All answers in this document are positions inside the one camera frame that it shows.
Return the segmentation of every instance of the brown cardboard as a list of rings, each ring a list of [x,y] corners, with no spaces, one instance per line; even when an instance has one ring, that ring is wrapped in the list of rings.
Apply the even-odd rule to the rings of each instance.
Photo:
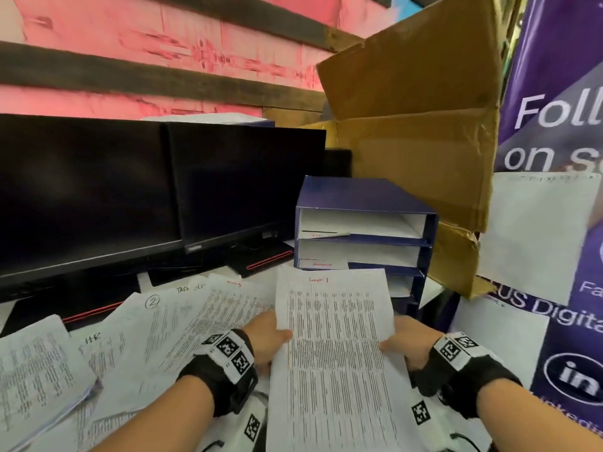
[[[463,296],[492,191],[501,89],[497,0],[441,0],[318,65],[336,121],[327,147],[353,151],[356,177],[379,177],[433,206],[441,225],[429,276]]]

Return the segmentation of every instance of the person's left hand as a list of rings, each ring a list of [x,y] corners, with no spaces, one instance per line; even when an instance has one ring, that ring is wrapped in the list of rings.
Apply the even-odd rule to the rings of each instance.
[[[270,363],[280,347],[293,337],[291,330],[276,329],[274,311],[262,312],[241,329],[252,343],[253,358],[257,366]]]

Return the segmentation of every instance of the monitor screen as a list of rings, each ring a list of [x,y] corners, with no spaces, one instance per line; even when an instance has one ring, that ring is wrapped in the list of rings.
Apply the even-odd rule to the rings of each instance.
[[[321,171],[324,130],[196,123],[168,130],[188,250],[292,225],[304,177]]]
[[[182,245],[160,124],[0,115],[0,285]]]

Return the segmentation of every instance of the pink wall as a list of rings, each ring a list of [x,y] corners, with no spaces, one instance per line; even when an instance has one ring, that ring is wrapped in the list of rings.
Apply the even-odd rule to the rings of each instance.
[[[368,36],[395,20],[371,0],[266,0]],[[0,0],[0,40],[322,90],[315,65],[330,53],[151,0]],[[0,113],[139,119],[261,108],[156,96],[0,86]]]

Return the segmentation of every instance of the file organizer compartment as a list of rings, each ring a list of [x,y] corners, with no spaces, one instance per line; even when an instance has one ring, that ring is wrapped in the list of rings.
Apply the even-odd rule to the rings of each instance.
[[[300,269],[384,268],[394,298],[420,301],[437,213],[385,179],[307,176],[296,209]]]

